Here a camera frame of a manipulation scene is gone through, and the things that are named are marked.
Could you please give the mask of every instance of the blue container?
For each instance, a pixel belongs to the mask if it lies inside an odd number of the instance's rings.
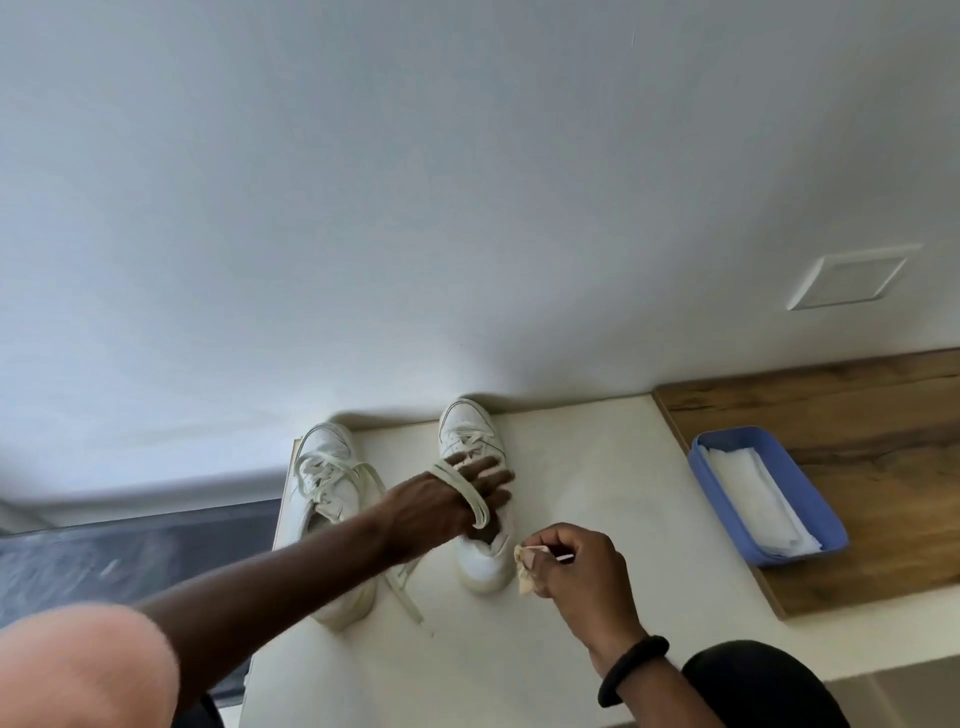
[[[698,446],[721,449],[725,452],[741,448],[753,448],[767,466],[774,482],[780,487],[787,502],[793,506],[797,516],[803,522],[806,530],[820,542],[823,549],[806,556],[778,556],[764,551],[747,530],[740,516],[733,508],[723,487],[717,480],[707,459],[701,454]],[[758,567],[789,564],[803,559],[816,558],[832,551],[839,551],[850,543],[847,529],[833,513],[824,497],[813,487],[813,483],[804,475],[800,467],[793,461],[789,453],[783,448],[777,438],[759,427],[733,427],[719,429],[713,432],[704,432],[693,438],[693,447],[687,456],[693,474],[700,481],[700,487],[717,517],[730,534],[740,555],[748,564]]]

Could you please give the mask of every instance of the black wristband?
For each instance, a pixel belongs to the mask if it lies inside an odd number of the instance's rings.
[[[644,663],[663,657],[668,649],[670,649],[670,643],[660,635],[644,637],[628,649],[623,657],[613,664],[613,667],[607,673],[607,677],[600,684],[600,692],[597,693],[597,702],[600,703],[600,707],[609,708],[612,705],[622,703],[623,698],[616,694],[616,689],[620,687],[620,683],[626,679],[627,675]]]

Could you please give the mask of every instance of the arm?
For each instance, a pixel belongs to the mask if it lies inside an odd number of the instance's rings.
[[[496,463],[487,457],[460,469],[491,511],[510,499],[498,488],[514,479],[509,471],[480,476]],[[468,533],[472,521],[455,490],[421,473],[347,522],[142,602],[139,611],[159,626],[180,662],[178,712],[288,627],[385,569]]]
[[[534,534],[524,551],[537,594],[553,599],[573,635],[587,648],[603,678],[634,644],[647,636],[636,614],[627,562],[606,535],[558,523]],[[574,554],[560,563],[553,553]],[[665,658],[638,667],[617,694],[638,725],[647,728],[723,728],[703,698]]]

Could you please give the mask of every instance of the white countertop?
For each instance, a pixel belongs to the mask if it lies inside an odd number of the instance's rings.
[[[785,649],[824,680],[960,654],[960,587],[779,621],[649,396],[495,419],[516,470],[521,536],[556,521],[608,533],[626,556],[640,618],[670,640],[675,663],[735,639]],[[358,441],[388,484],[438,457],[435,425],[363,432]],[[381,583],[374,611],[345,635],[306,619],[263,647],[242,728],[628,719],[622,707],[597,707],[587,653],[549,602],[519,597],[516,582],[500,595],[472,595],[451,558],[449,546],[428,554],[409,587],[432,637]]]

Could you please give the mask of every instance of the wooden board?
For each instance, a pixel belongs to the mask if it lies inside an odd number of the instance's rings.
[[[781,618],[960,581],[960,350],[669,384],[678,441],[772,432],[843,521],[850,546],[754,570]]]

